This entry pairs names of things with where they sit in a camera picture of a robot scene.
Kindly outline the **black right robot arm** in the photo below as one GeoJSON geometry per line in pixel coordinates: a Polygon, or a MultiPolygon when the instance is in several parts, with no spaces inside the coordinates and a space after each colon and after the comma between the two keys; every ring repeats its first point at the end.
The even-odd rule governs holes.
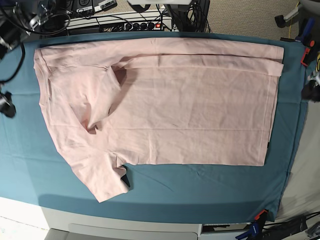
{"type": "Polygon", "coordinates": [[[2,0],[0,2],[0,59],[19,48],[21,58],[11,76],[2,79],[3,87],[19,73],[25,57],[24,42],[31,35],[56,36],[67,30],[71,16],[56,10],[55,0],[2,0]]]}

